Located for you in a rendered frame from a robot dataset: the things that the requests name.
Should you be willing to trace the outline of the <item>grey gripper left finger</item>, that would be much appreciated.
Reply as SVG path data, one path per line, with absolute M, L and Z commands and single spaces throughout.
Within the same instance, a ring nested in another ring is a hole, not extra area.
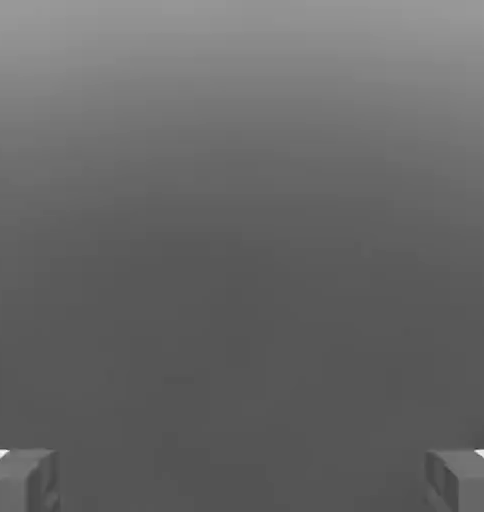
M 0 449 L 0 512 L 61 512 L 59 453 Z

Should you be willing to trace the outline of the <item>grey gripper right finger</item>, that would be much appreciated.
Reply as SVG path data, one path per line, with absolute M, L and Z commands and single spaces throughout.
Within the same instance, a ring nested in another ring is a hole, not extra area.
M 427 512 L 484 512 L 484 449 L 429 450 Z

